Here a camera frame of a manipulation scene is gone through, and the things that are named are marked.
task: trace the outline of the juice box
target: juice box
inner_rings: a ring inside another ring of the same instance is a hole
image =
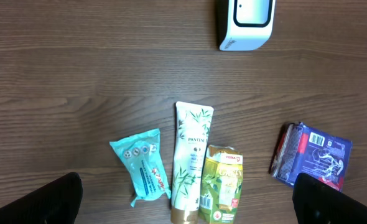
[[[232,147],[208,146],[199,216],[208,223],[233,223],[243,183],[243,155]]]

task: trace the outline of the light blue packet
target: light blue packet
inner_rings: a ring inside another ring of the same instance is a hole
[[[110,146],[131,175],[137,195],[131,202],[132,207],[138,199],[156,200],[164,193],[171,198],[169,182],[160,156],[159,129],[110,142]]]

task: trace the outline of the chocolate wafer package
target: chocolate wafer package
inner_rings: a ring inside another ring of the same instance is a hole
[[[306,126],[291,123],[282,135],[271,174],[293,187],[297,176],[306,173],[342,191],[352,142]]]

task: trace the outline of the dark brown wood surface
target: dark brown wood surface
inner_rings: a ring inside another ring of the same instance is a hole
[[[216,47],[213,0],[0,1],[0,207],[70,171],[76,223],[170,223],[169,201],[129,206],[108,145],[161,130],[171,180],[174,103],[215,108],[209,143],[244,154],[236,223],[295,223],[267,173],[281,124],[351,139],[343,192],[367,205],[367,0],[277,0],[271,39]]]

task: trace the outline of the pantene tube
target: pantene tube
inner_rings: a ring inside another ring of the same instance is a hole
[[[171,221],[197,223],[204,155],[214,109],[177,102]]]

